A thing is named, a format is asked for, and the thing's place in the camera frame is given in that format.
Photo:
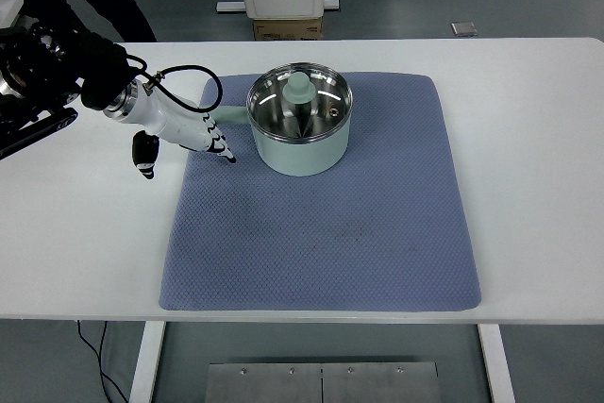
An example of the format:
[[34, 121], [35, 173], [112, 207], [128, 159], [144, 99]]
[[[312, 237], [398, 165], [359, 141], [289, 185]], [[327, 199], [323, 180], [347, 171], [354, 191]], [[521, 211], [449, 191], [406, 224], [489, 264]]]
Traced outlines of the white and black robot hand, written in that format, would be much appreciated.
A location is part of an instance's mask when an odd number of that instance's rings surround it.
[[172, 99], [158, 88], [146, 89], [139, 80], [131, 82], [103, 113], [119, 123], [143, 127], [133, 137], [132, 160], [148, 179], [154, 177], [160, 141], [236, 161], [209, 113], [183, 99]]

